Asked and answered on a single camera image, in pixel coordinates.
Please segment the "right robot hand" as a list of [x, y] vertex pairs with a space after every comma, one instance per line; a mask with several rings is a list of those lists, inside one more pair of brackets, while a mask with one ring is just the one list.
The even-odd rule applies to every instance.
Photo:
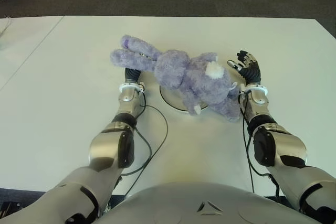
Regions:
[[236, 70], [245, 80], [246, 84], [261, 84], [261, 71], [256, 58], [247, 51], [237, 53], [239, 63], [228, 60], [227, 64]]

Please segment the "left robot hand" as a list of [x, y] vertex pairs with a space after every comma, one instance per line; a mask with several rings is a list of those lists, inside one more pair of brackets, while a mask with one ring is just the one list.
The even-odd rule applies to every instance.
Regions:
[[140, 70], [125, 68], [124, 71], [125, 82], [126, 83], [139, 83], [139, 78], [141, 75]]

